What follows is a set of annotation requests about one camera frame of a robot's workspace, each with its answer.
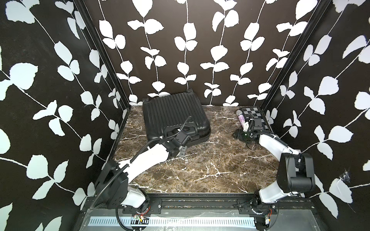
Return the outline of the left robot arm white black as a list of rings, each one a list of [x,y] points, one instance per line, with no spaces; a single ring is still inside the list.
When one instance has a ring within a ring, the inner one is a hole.
[[[108,161],[95,182],[96,195],[90,209],[98,203],[114,209],[120,205],[140,208],[145,204],[146,196],[140,189],[134,189],[129,183],[149,168],[176,156],[187,146],[191,136],[184,131],[175,135],[148,141],[131,159],[122,163]]]

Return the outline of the black ribbed hard-shell suitcase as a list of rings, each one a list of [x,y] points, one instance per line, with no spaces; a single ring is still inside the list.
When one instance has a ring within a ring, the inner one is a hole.
[[[185,124],[194,146],[209,140],[211,125],[198,96],[192,89],[173,95],[143,100],[142,105],[147,139],[169,137],[176,134]]]

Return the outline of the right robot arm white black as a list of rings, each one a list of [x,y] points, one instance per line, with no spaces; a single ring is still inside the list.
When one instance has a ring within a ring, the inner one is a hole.
[[[253,202],[256,205],[274,204],[286,196],[300,195],[314,190],[315,172],[310,154],[294,150],[270,131],[244,132],[239,128],[233,133],[233,138],[246,144],[258,141],[279,161],[276,180],[254,193]]]

